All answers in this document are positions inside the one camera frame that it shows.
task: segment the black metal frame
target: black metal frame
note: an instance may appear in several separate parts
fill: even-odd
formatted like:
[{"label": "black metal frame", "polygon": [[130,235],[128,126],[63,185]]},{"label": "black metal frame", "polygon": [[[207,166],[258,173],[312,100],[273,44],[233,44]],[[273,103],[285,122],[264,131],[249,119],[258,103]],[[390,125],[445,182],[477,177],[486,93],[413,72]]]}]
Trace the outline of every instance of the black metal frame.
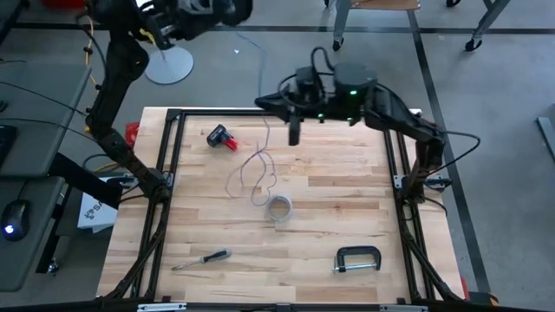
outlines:
[{"label": "black metal frame", "polygon": [[[173,154],[170,162],[169,179],[168,186],[170,192],[173,193],[173,178],[175,176],[178,159],[180,156],[180,147],[183,140],[183,133],[185,131],[185,122],[187,116],[272,116],[271,113],[253,108],[253,109],[233,109],[233,108],[170,108],[166,113],[166,124],[162,133],[162,139],[160,144],[159,156],[157,161],[157,168],[162,170],[164,167],[164,159],[167,153],[167,145],[172,130],[173,123],[178,121],[177,130],[175,135],[175,141],[173,146]],[[403,258],[405,262],[405,269],[407,272],[408,280],[408,290],[413,305],[420,306],[418,308],[420,311],[424,311],[426,307],[431,312],[434,311],[483,311],[483,312],[496,312],[496,311],[531,311],[528,309],[514,309],[506,307],[495,307],[487,302],[480,302],[479,304],[471,304],[469,302],[450,302],[450,301],[436,301],[430,294],[433,294],[434,289],[431,286],[431,281],[437,283],[437,272],[431,267],[431,264],[423,262],[422,259],[426,258],[425,254],[425,244],[423,240],[423,235],[421,232],[420,217],[418,215],[418,208],[416,204],[409,205],[411,207],[412,217],[410,220],[414,223],[416,238],[412,238],[407,233],[407,222],[408,220],[404,218],[403,206],[404,199],[402,196],[402,191],[395,189],[394,175],[397,174],[395,166],[395,154],[394,148],[391,140],[390,131],[383,132],[385,139],[386,154],[388,157],[388,166],[391,173],[391,185],[394,189],[395,196],[395,208],[397,211],[397,220],[399,223],[399,232],[402,244]],[[403,165],[403,171],[409,172],[408,167],[408,154],[406,150],[406,145],[402,135],[397,134],[397,139],[399,141],[399,148],[401,151],[401,159]],[[150,237],[151,228],[153,225],[153,216],[155,213],[156,205],[148,206],[147,218],[145,220],[143,234],[140,244],[140,253],[137,260],[125,275],[125,277],[118,283],[116,288],[106,296],[97,297],[94,300],[86,302],[68,302],[68,303],[54,303],[54,304],[43,304],[28,307],[15,307],[1,309],[0,311],[19,311],[19,312],[30,312],[30,311],[136,311],[139,304],[154,303],[154,297],[156,292],[156,286],[158,283],[158,275],[160,271],[160,260],[163,251],[164,237],[166,235],[167,221],[169,216],[169,209],[171,205],[170,200],[166,201],[162,205],[160,221],[155,233]],[[427,298],[423,299],[418,293],[416,288],[415,280],[415,269],[413,267],[412,255],[416,256],[422,266],[422,274],[425,276],[425,283],[429,283],[426,286]],[[153,266],[150,272],[150,280],[148,283],[148,288],[144,296],[139,296],[140,285],[142,280],[142,273],[147,262],[147,259],[153,254]],[[134,286],[132,297],[123,298],[127,290],[131,285]],[[162,302],[169,301],[168,297],[163,297]],[[398,299],[398,304],[405,304],[403,298]],[[239,311],[256,311],[256,310],[271,310],[276,312],[291,312],[291,311],[386,311],[391,305],[384,304],[318,304],[318,303],[217,303],[217,302],[185,302],[183,305],[187,309],[198,309],[198,310],[239,310]]]},{"label": "black metal frame", "polygon": [[[183,133],[185,130],[185,122],[187,116],[271,116],[272,113],[266,112],[264,110],[260,110],[257,108],[254,109],[230,109],[230,108],[191,108],[191,109],[182,109],[182,108],[170,108],[166,113],[166,124],[164,126],[164,130],[162,132],[162,138],[160,143],[160,150],[158,154],[158,160],[156,164],[156,168],[160,171],[163,170],[164,166],[164,159],[167,153],[167,143],[169,141],[169,136],[171,133],[172,124],[175,120],[178,120],[177,125],[177,132],[175,135],[175,143],[173,146],[173,154],[172,160],[170,164],[170,174],[175,174],[177,170],[177,160],[179,159],[180,155],[180,146],[181,141],[183,140]],[[408,281],[408,290],[410,295],[410,300],[413,301],[415,299],[420,299],[421,296],[418,292],[416,286],[416,279],[415,279],[415,268],[413,266],[412,256],[410,252],[410,247],[408,246],[408,241],[403,239],[402,235],[403,232],[401,231],[402,228],[406,227],[406,222],[408,220],[404,218],[404,210],[403,206],[405,203],[403,202],[403,196],[401,190],[395,189],[395,182],[394,176],[397,174],[396,165],[395,165],[395,155],[393,144],[391,142],[391,134],[389,131],[384,132],[384,139],[386,144],[386,153],[388,156],[388,166],[389,171],[391,174],[391,184],[394,189],[394,196],[395,196],[395,208],[397,211],[397,220],[399,223],[399,232],[401,235],[401,244],[403,250],[403,258],[405,263],[405,270],[407,273],[407,281]],[[408,154],[407,148],[405,144],[405,140],[403,135],[400,133],[397,134],[397,140],[399,143],[399,150],[401,153],[402,159],[402,167],[404,174],[407,175],[410,173],[410,166],[408,164]],[[173,193],[173,182],[170,185],[170,191]],[[152,202],[149,203],[147,208],[147,216],[145,219],[145,223],[143,226],[143,232],[141,236],[140,242],[140,250],[139,250],[139,258],[137,262],[135,262],[132,269],[127,273],[126,277],[121,281],[121,283],[116,287],[116,289],[107,295],[108,298],[116,298],[116,297],[123,297],[126,293],[127,288],[133,283],[133,287],[131,289],[131,297],[132,298],[139,298],[140,297],[140,287],[142,282],[142,274],[143,274],[143,267],[144,263],[150,257],[151,253],[154,250],[153,254],[153,265],[150,272],[150,279],[148,281],[148,288],[145,292],[144,297],[149,299],[154,299],[156,293],[156,286],[158,283],[158,275],[160,271],[160,260],[163,251],[163,243],[164,243],[164,236],[166,235],[166,227],[167,227],[167,217],[169,215],[169,208],[171,204],[171,199],[168,200],[166,203],[163,204],[160,223],[156,232],[152,238],[151,229],[153,226],[153,217],[156,209],[156,205]],[[409,203],[411,208],[411,220],[413,222],[413,226],[415,228],[415,241],[418,248],[423,253],[424,257],[426,256],[426,245],[424,243],[424,236],[423,231],[421,228],[420,222],[420,215],[418,212],[418,206],[416,203]],[[424,277],[424,284],[426,289],[426,298],[427,299],[435,299],[434,295],[434,287],[432,282],[430,281],[430,277],[426,273],[426,271],[422,268],[422,275]],[[240,304],[240,309],[258,309],[260,307],[268,307],[274,306],[275,303],[272,304]],[[332,309],[337,310],[338,308],[345,307],[346,310],[353,310],[356,308],[360,308],[361,310],[369,310],[369,309],[379,309],[379,305],[375,304],[359,304],[359,305],[335,305],[335,304],[324,304],[324,305],[309,305],[310,308],[314,308],[317,306],[317,309]],[[298,309],[305,309],[309,306],[304,305],[297,305]],[[187,307],[190,309],[191,307],[196,307],[197,309],[231,309],[231,306],[227,303],[194,303],[192,306],[187,304]]]},{"label": "black metal frame", "polygon": [[62,177],[68,185],[118,209],[121,197],[119,185],[112,185],[98,179],[93,173],[88,172],[61,153],[56,153],[49,168],[49,175]]}]

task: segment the caster wheel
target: caster wheel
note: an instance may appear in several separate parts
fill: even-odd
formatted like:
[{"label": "caster wheel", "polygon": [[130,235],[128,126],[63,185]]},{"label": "caster wheel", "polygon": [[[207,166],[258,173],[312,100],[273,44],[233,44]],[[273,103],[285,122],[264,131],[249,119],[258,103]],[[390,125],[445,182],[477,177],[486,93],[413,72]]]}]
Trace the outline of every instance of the caster wheel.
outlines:
[{"label": "caster wheel", "polygon": [[474,45],[474,39],[470,39],[469,42],[465,45],[465,50],[468,52],[474,51],[482,45],[482,40],[478,41],[478,44]]},{"label": "caster wheel", "polygon": [[333,46],[331,48],[336,52],[339,51],[339,49],[343,45],[343,41],[345,41],[344,38],[341,38],[341,42],[334,40],[333,41]]},{"label": "caster wheel", "polygon": [[459,4],[460,0],[446,0],[445,5],[448,8],[453,8],[455,5]]}]

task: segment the red cylinder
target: red cylinder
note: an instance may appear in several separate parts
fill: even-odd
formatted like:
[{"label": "red cylinder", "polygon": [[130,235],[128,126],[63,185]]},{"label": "red cylinder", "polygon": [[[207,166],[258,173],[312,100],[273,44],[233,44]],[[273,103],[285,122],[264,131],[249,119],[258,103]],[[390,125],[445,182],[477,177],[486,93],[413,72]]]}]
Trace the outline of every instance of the red cylinder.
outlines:
[{"label": "red cylinder", "polygon": [[52,10],[74,10],[85,6],[83,0],[42,0],[42,4]]}]

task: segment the cable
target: cable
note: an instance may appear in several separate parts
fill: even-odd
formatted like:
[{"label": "cable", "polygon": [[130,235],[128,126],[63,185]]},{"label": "cable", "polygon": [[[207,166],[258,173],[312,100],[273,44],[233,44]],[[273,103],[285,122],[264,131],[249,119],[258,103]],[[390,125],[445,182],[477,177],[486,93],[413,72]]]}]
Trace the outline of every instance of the cable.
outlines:
[{"label": "cable", "polygon": [[445,216],[447,216],[447,207],[445,205],[443,205],[442,203],[440,203],[439,201],[437,201],[435,199],[431,199],[431,198],[424,198],[424,199],[438,205],[441,209],[443,209],[445,211]]},{"label": "cable", "polygon": [[321,50],[323,52],[323,59],[326,61],[326,66],[328,67],[329,70],[333,71],[334,67],[333,67],[333,65],[331,65],[330,58],[328,57],[328,51],[326,51],[322,47],[315,47],[312,50],[312,52],[310,53],[310,65],[312,66],[312,68],[314,70],[316,70],[316,65],[315,65],[315,62],[314,62],[314,55],[316,54],[316,52],[318,50]]},{"label": "cable", "polygon": [[105,153],[97,153],[97,154],[94,154],[94,155],[90,155],[90,156],[88,156],[85,160],[83,160],[83,162],[81,163],[81,167],[82,167],[83,169],[87,170],[88,172],[91,172],[91,173],[98,173],[98,172],[100,172],[100,171],[103,171],[103,170],[106,169],[106,168],[108,168],[108,170],[106,170],[106,172],[112,172],[112,171],[116,170],[117,168],[120,168],[120,167],[121,167],[118,163],[116,163],[116,162],[111,162],[111,163],[107,163],[106,165],[102,165],[102,166],[100,166],[100,167],[94,169],[93,171],[89,170],[89,169],[87,168],[87,163],[88,163],[90,160],[96,159],[96,158],[99,158],[99,157],[108,157],[108,156],[107,156]]},{"label": "cable", "polygon": [[128,198],[123,198],[123,199],[120,200],[120,204],[125,202],[125,201],[131,200],[131,199],[144,198],[144,197],[146,197],[146,196],[144,194],[141,194],[141,195],[130,196]]},{"label": "cable", "polygon": [[139,185],[133,186],[132,188],[130,188],[130,189],[128,189],[127,191],[123,192],[123,193],[121,194],[121,196],[126,195],[126,194],[129,194],[132,190],[136,189],[137,187],[139,187]]},{"label": "cable", "polygon": [[106,165],[102,165],[99,166],[98,168],[93,170],[93,173],[108,173],[108,172],[114,172],[115,170],[117,170],[119,167],[121,167],[118,163],[116,162],[111,162],[111,163],[107,163]]},{"label": "cable", "polygon": [[87,135],[85,135],[85,134],[83,134],[83,133],[80,133],[80,132],[78,132],[78,131],[76,131],[76,130],[70,128],[70,127],[64,127],[64,126],[62,126],[62,125],[60,125],[60,124],[57,124],[57,123],[55,123],[55,122],[52,122],[52,121],[46,121],[46,120],[30,120],[30,119],[25,119],[25,118],[0,118],[0,120],[15,120],[15,121],[38,122],[38,123],[43,123],[43,124],[47,124],[47,125],[52,125],[52,126],[60,127],[60,128],[66,129],[66,130],[68,130],[68,131],[71,131],[72,133],[79,134],[79,135],[81,135],[81,136],[82,136],[83,138],[85,138],[85,139],[92,140],[92,141],[96,144],[95,139],[90,138],[90,137],[88,137]]},{"label": "cable", "polygon": [[[260,47],[259,45],[257,45],[254,41],[252,41],[251,39],[249,39],[246,36],[243,36],[241,34],[239,34],[238,32],[235,32],[235,34],[247,41],[248,43],[250,43],[251,45],[253,45],[255,48],[257,48],[260,51],[260,55],[261,55],[261,64],[260,64],[260,70],[258,72],[258,97],[262,96],[262,82],[263,82],[263,77],[264,77],[264,70],[265,70],[265,64],[266,64],[266,56],[268,55],[266,53],[266,51]],[[251,159],[255,158],[255,157],[259,157],[260,160],[262,160],[262,163],[264,165],[264,171],[262,172],[262,174],[260,175],[260,178],[258,178],[257,183],[252,187],[252,191],[251,191],[251,202],[253,205],[255,206],[263,206],[266,205],[268,203],[268,201],[271,198],[271,191],[270,189],[276,185],[276,183],[278,182],[278,178],[276,177],[276,164],[274,162],[274,159],[272,158],[272,156],[270,154],[268,154],[266,152],[266,148],[268,147],[268,141],[270,140],[270,124],[268,124],[268,121],[266,120],[266,118],[263,116],[262,120],[264,121],[264,125],[266,126],[266,139],[264,141],[264,146],[262,148],[258,148],[258,142],[257,142],[257,151],[251,155],[247,160],[245,160],[245,162],[235,168],[230,174],[229,176],[227,176],[227,181],[225,182],[225,192],[227,193],[227,195],[231,198],[235,198],[233,197],[233,195],[229,192],[229,183],[231,181],[232,176],[239,171],[239,177],[241,180],[241,187],[245,187],[245,182],[243,181],[243,170],[245,169],[245,167],[249,164],[249,162],[251,161]],[[267,156],[270,161],[271,161],[271,176],[274,178],[274,182],[269,185],[268,187],[266,187],[266,191],[268,192],[268,198],[262,203],[256,203],[254,200],[254,193],[256,192],[256,190],[258,189],[258,185],[260,184],[260,182],[264,179],[266,173],[267,173],[267,164],[266,161],[264,160],[264,157],[262,157],[262,155]]]},{"label": "cable", "polygon": [[81,14],[77,15],[75,17],[75,24],[77,24],[77,27],[79,27],[79,29],[81,29],[87,35],[87,37],[90,39],[90,41],[93,42],[93,44],[95,45],[96,50],[98,51],[98,54],[101,55],[102,66],[104,67],[104,75],[105,75],[108,67],[106,65],[106,57],[104,57],[104,54],[102,53],[101,46],[100,46],[100,44],[98,44],[98,42],[93,37],[93,35],[91,35],[91,33],[85,28],[85,26],[83,26],[79,23],[79,20],[81,20],[81,18],[86,16],[86,15],[87,14],[85,14],[85,13],[81,13]]},{"label": "cable", "polygon": [[473,139],[476,140],[476,144],[474,146],[472,146],[470,149],[468,149],[466,152],[464,152],[461,156],[457,157],[456,159],[453,159],[453,160],[449,161],[445,165],[443,165],[443,166],[433,170],[432,172],[428,173],[428,176],[440,171],[443,168],[446,168],[446,167],[451,166],[452,164],[456,163],[457,161],[459,161],[463,157],[467,156],[469,153],[472,153],[476,148],[478,148],[478,146],[480,146],[480,143],[481,143],[480,137],[477,136],[477,135],[474,135],[474,134],[461,133],[461,132],[456,132],[456,131],[443,131],[443,133],[452,134],[452,135],[459,135],[459,136],[464,136],[464,137],[468,137],[468,138],[473,138]]},{"label": "cable", "polygon": [[[94,37],[94,36],[95,36],[95,24],[93,23],[93,19],[90,18],[90,16],[87,16],[87,18],[88,18],[88,25],[89,25],[89,27],[90,27],[90,35],[91,35],[92,37]],[[88,64],[89,64],[89,59],[90,59],[89,56],[93,54],[92,47],[93,47],[93,41],[90,40],[90,39],[88,39],[88,45],[87,45],[87,47],[84,49],[84,50],[85,50],[85,65],[87,65],[87,66],[88,66]],[[93,77],[92,71],[91,71],[91,73],[88,75],[88,78],[89,78],[90,81],[93,83],[93,88],[95,88],[96,95],[98,95],[99,90],[96,89],[97,83],[96,83],[96,79]]]},{"label": "cable", "polygon": [[21,189],[19,189],[19,193],[17,194],[17,199],[21,199],[21,196],[23,195],[23,190],[25,189],[25,186],[27,186],[29,182],[30,182],[30,179],[25,179],[25,182],[23,182],[23,185],[21,185]]},{"label": "cable", "polygon": [[48,96],[46,96],[46,95],[39,94],[39,93],[37,93],[37,92],[35,92],[35,91],[31,91],[31,90],[29,90],[29,89],[27,89],[27,88],[19,87],[19,86],[15,85],[15,84],[11,84],[11,83],[5,82],[5,81],[0,81],[0,84],[6,85],[6,86],[10,86],[10,87],[12,87],[12,88],[16,88],[16,89],[19,89],[19,90],[22,90],[22,91],[28,92],[28,93],[30,93],[30,94],[34,94],[34,95],[36,95],[36,96],[42,97],[43,99],[52,101],[52,102],[54,102],[54,103],[56,103],[56,104],[60,104],[60,105],[62,105],[63,107],[65,107],[65,108],[67,108],[67,109],[70,109],[70,110],[72,110],[72,111],[78,113],[79,115],[81,115],[81,116],[83,116],[83,117],[86,116],[86,114],[85,114],[84,112],[80,111],[79,109],[73,108],[73,107],[71,107],[71,106],[69,106],[69,105],[67,105],[67,104],[64,104],[64,103],[62,103],[62,102],[60,102],[60,101],[58,101],[58,100],[54,100],[54,99],[52,99],[51,97],[48,97]]},{"label": "cable", "polygon": [[2,60],[2,61],[0,61],[0,65],[4,65],[4,64],[7,64],[7,63],[13,63],[13,62],[27,62],[27,61],[25,61],[25,60],[14,60],[14,61],[4,61],[4,60]]},{"label": "cable", "polygon": [[[317,72],[317,74],[319,74],[319,75],[333,75],[333,73],[322,73],[322,72]],[[279,92],[279,95],[282,97],[282,99],[284,99],[284,101],[287,102],[287,104],[289,104],[293,107],[296,107],[296,108],[307,108],[308,105],[297,104],[294,101],[289,100],[287,95],[284,93],[284,89],[281,88],[286,81],[288,81],[289,79],[294,78],[294,77],[297,77],[297,74],[288,75],[287,77],[283,78],[277,85],[277,91]]]}]

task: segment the wooden tabletop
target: wooden tabletop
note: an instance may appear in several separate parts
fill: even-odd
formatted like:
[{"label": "wooden tabletop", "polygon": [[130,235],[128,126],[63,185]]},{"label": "wooden tabletop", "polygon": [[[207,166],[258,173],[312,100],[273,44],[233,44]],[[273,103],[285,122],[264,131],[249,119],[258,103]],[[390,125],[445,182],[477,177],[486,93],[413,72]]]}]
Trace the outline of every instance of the wooden tabletop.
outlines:
[{"label": "wooden tabletop", "polygon": [[[147,107],[143,112],[135,151],[147,166],[155,165],[166,110]],[[244,187],[237,172],[230,178],[233,198],[225,191],[229,174],[256,151],[257,142],[264,144],[262,118],[187,117],[156,297],[172,296],[176,302],[266,303],[408,299],[383,134],[363,123],[349,127],[346,122],[307,120],[301,144],[288,146],[287,126],[276,118],[266,119],[271,126],[267,151],[275,161],[277,177],[271,194],[292,200],[291,219],[270,221],[264,207],[251,202],[251,190],[263,171],[259,158],[244,169]],[[237,139],[237,152],[206,144],[206,136],[219,123]],[[413,158],[412,141],[408,146]],[[268,173],[255,190],[257,204],[265,201],[266,186],[273,182],[270,161],[265,159]],[[432,192],[427,196],[441,200]],[[143,198],[121,205],[98,295],[112,290],[135,261],[146,211]],[[445,212],[426,203],[420,205],[420,214],[430,262],[462,296]],[[337,250],[352,245],[377,247],[382,253],[381,270],[333,274]],[[171,271],[175,265],[223,248],[232,250],[226,260]],[[424,294],[421,270],[414,262]]]}]

